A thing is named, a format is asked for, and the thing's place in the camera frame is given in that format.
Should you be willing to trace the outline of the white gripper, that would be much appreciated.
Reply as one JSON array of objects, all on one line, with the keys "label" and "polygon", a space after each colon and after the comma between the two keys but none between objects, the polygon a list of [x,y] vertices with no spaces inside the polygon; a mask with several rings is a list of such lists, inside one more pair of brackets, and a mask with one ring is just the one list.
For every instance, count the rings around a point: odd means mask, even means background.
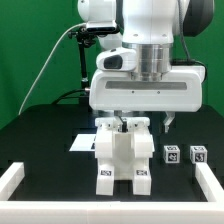
[{"label": "white gripper", "polygon": [[93,110],[112,110],[119,132],[126,133],[122,111],[164,111],[164,131],[174,112],[195,112],[202,105],[203,66],[173,66],[160,81],[134,81],[129,72],[97,70],[92,78],[89,104]]}]

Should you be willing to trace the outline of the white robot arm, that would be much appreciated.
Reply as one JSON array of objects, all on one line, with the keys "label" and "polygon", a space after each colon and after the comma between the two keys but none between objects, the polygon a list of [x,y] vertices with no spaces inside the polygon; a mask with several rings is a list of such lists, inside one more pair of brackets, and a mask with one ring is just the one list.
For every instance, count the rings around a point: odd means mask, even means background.
[{"label": "white robot arm", "polygon": [[177,112],[202,105],[206,68],[175,60],[175,36],[195,37],[211,23],[214,0],[78,0],[87,32],[99,38],[89,104],[94,110]]}]

